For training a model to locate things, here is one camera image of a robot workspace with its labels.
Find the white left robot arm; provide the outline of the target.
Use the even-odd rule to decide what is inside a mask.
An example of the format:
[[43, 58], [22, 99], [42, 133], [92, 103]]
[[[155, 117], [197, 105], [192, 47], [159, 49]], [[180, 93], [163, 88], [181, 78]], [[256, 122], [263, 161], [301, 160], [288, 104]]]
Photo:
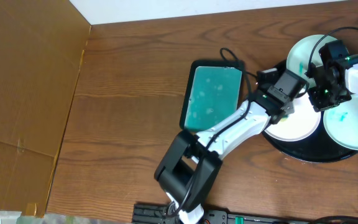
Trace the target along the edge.
[[166, 219], [197, 223], [204, 214], [206, 200], [223, 164], [223, 159], [237, 146], [277, 124], [289, 111], [292, 101], [305, 93], [309, 83], [285, 70], [265, 70], [264, 75], [278, 75], [275, 83], [260, 84], [250, 91], [240, 107], [215, 126], [191, 134], [179, 132], [158, 165], [154, 178], [170, 199]]

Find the green yellow sponge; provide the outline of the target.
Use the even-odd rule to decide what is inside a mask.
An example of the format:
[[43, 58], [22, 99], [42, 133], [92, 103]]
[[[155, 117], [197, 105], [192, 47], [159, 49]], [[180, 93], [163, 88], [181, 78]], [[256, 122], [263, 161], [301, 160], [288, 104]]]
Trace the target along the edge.
[[288, 117], [289, 117], [289, 115], [286, 114], [278, 122], [284, 122], [284, 121], [286, 121], [288, 119]]

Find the white plate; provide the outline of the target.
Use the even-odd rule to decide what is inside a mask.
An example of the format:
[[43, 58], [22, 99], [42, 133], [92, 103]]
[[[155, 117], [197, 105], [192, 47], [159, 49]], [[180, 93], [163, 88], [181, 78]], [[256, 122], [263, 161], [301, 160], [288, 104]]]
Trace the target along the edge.
[[305, 94], [292, 101], [294, 112], [284, 122], [270, 125], [266, 130], [270, 137], [280, 141], [299, 141], [310, 136], [318, 127], [321, 112], [316, 112]]

